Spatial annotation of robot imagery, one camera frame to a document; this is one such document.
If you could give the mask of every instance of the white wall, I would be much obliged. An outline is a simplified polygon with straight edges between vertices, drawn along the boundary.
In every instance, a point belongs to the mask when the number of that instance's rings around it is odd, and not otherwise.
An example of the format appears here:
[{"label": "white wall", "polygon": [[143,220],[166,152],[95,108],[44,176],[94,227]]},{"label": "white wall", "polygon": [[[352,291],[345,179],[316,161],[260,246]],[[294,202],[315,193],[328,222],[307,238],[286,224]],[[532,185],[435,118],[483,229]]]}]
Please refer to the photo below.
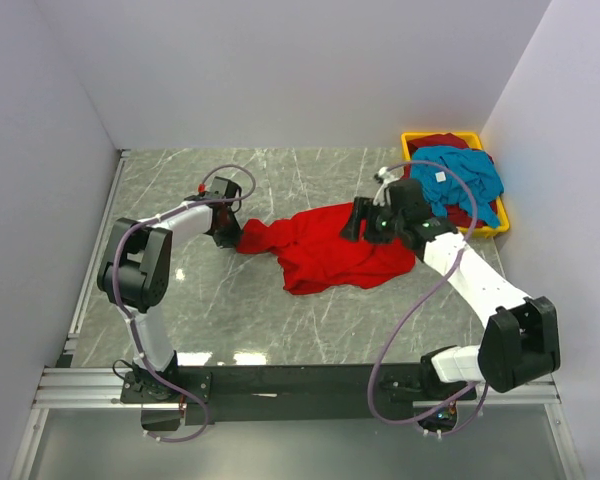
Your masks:
[{"label": "white wall", "polygon": [[116,146],[484,125],[549,0],[36,0]]},{"label": "white wall", "polygon": [[482,137],[512,217],[505,270],[558,307],[558,387],[600,479],[600,0],[553,0]]},{"label": "white wall", "polygon": [[0,479],[59,354],[116,152],[31,0],[0,0]]}]

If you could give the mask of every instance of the red cloth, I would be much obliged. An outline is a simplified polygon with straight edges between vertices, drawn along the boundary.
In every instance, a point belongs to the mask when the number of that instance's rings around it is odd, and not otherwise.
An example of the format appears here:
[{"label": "red cloth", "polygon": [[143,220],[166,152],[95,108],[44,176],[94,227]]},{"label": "red cloth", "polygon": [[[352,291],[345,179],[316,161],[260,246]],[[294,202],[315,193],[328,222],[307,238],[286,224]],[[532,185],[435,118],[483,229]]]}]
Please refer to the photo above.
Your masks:
[{"label": "red cloth", "polygon": [[[453,133],[436,133],[435,135],[429,135],[427,137],[416,138],[414,140],[410,140],[407,142],[407,149],[409,150],[409,155],[413,156],[413,154],[422,147],[437,147],[439,145],[443,145],[446,147],[456,147],[456,148],[469,148],[467,142],[462,140],[461,138],[456,137]],[[404,177],[408,177],[411,172],[411,165],[404,167]],[[496,205],[496,201],[494,200],[489,204],[491,206],[491,210],[495,213],[498,213],[498,207]],[[471,224],[471,215],[465,212],[457,205],[446,205],[447,209],[447,218],[458,227],[468,227]],[[485,223],[482,220],[478,220],[476,224],[476,228],[484,227]]]},{"label": "red cloth", "polygon": [[276,255],[284,272],[284,289],[294,295],[322,292],[332,285],[372,288],[409,272],[415,256],[399,240],[372,245],[340,237],[351,209],[351,203],[316,208],[270,226],[251,219],[236,250]]}]

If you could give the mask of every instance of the blue cloth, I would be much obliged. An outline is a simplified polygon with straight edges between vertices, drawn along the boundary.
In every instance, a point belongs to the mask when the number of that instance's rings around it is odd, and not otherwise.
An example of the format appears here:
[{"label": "blue cloth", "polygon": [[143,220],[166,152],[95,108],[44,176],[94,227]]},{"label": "blue cloth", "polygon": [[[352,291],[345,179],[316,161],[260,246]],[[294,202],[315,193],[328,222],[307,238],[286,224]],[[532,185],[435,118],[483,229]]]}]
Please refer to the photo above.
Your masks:
[{"label": "blue cloth", "polygon": [[[489,156],[481,150],[455,147],[422,147],[416,150],[413,160],[428,160],[446,166],[458,175],[471,189],[478,204],[478,218],[492,228],[500,225],[497,215],[491,210],[492,202],[504,191],[500,176]],[[458,205],[471,215],[469,197],[451,175],[438,182],[436,173],[441,170],[429,165],[412,165],[411,178],[422,183],[424,198],[431,205],[433,214],[446,217],[445,205]]]}]

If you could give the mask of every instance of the aluminum frame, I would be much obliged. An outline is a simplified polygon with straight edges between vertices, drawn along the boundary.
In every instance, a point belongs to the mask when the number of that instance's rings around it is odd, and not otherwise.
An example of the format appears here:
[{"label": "aluminum frame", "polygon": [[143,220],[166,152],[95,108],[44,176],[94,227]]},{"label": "aluminum frame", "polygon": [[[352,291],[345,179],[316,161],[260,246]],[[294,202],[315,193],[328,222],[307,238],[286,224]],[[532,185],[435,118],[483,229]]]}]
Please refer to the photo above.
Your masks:
[{"label": "aluminum frame", "polygon": [[71,320],[71,326],[69,327],[69,335],[71,334],[79,334],[82,329],[82,322],[84,320],[85,310],[87,308],[87,304],[89,303],[89,287],[93,285],[93,280],[95,279],[95,275],[98,271],[96,268],[96,263],[98,262],[99,253],[102,246],[102,237],[104,236],[104,230],[107,226],[107,221],[109,220],[109,214],[111,213],[111,208],[113,207],[113,202],[116,198],[116,194],[118,193],[118,187],[120,186],[120,179],[122,178],[122,171],[127,163],[127,159],[129,158],[130,151],[123,150],[120,153],[120,161],[118,162],[118,167],[116,168],[116,173],[113,177],[113,181],[111,182],[111,189],[109,190],[109,196],[107,197],[107,203],[105,204],[104,211],[102,213],[102,221],[100,222],[100,227],[98,229],[98,235],[96,236],[96,241],[94,243],[93,251],[91,252],[91,258],[89,259],[89,265],[87,267],[87,271],[84,276],[84,280],[82,281],[82,287],[80,288],[80,295],[78,296],[78,302],[76,304],[76,309],[73,313],[73,319]]},{"label": "aluminum frame", "polygon": [[[126,373],[129,369],[119,369]],[[110,368],[46,368],[40,379],[32,408],[34,409],[84,409],[84,408],[134,408],[142,405],[120,403],[122,380]],[[478,397],[483,385],[478,385]],[[414,402],[415,407],[431,407],[439,402]],[[463,401],[465,405],[475,405],[477,400]],[[559,404],[560,398],[551,381],[535,381],[507,393],[489,390],[486,405],[546,405]],[[161,410],[177,409],[177,404],[144,405],[143,408]]]},{"label": "aluminum frame", "polygon": [[11,468],[10,480],[27,480],[31,475],[33,462],[38,453],[40,439],[49,416],[49,409],[32,409],[27,420],[27,426],[22,435],[20,448]]},{"label": "aluminum frame", "polygon": [[556,443],[566,480],[585,480],[584,470],[578,459],[576,446],[565,419],[562,405],[545,405],[544,408],[549,418],[553,441]]}]

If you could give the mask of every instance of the yellow basket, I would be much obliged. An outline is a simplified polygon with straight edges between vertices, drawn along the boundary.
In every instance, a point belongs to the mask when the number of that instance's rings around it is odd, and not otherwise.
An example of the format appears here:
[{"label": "yellow basket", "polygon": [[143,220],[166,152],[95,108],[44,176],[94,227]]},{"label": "yellow basket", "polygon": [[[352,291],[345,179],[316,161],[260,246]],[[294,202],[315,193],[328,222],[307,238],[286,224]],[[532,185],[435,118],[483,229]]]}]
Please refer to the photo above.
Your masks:
[{"label": "yellow basket", "polygon": [[[402,150],[404,152],[405,160],[407,162],[411,160],[411,155],[409,155],[409,148],[407,147],[407,142],[409,142],[411,140],[415,140],[416,138],[422,138],[422,137],[428,137],[429,135],[435,135],[437,133],[441,133],[441,132],[405,132],[405,133],[403,133],[402,134]],[[477,133],[473,133],[473,132],[451,132],[451,133],[453,133],[456,137],[461,138],[462,140],[467,142],[467,145],[469,145],[469,148],[477,148],[479,150],[482,150],[482,142],[480,141],[480,137],[478,137]],[[498,209],[497,215],[498,215],[498,220],[500,220],[500,226],[497,228],[491,228],[491,227],[487,227],[487,226],[476,228],[473,231],[474,237],[491,238],[491,237],[495,237],[499,233],[506,232],[507,230],[509,230],[509,218],[507,217],[507,212],[504,209],[504,204],[502,203],[502,199],[500,197],[496,198],[496,206]],[[464,227],[458,227],[458,230],[460,230],[463,233],[465,233],[467,231],[467,229]]]}]

